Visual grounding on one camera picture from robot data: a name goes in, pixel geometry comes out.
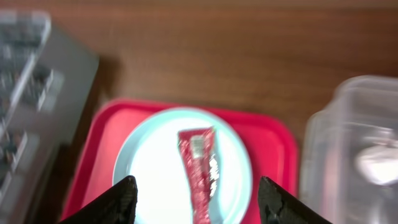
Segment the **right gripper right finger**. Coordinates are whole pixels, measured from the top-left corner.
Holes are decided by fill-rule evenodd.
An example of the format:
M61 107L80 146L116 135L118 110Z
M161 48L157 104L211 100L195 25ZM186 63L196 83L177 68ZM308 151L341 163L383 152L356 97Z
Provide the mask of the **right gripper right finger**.
M331 224L269 177L261 177L257 202L262 224Z

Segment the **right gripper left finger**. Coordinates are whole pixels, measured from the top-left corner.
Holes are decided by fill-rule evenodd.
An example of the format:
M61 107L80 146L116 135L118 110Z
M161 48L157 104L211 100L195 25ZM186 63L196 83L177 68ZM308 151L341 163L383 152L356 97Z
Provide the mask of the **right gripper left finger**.
M134 224L137 184L128 175L59 224Z

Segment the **red snack wrapper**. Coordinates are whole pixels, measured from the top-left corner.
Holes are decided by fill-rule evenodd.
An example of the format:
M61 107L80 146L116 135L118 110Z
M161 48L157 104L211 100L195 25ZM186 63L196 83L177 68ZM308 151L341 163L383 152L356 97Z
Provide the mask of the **red snack wrapper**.
M214 158L214 128L186 129L178 132L178 149L190 187L194 224L210 224L211 190L216 179L211 175Z

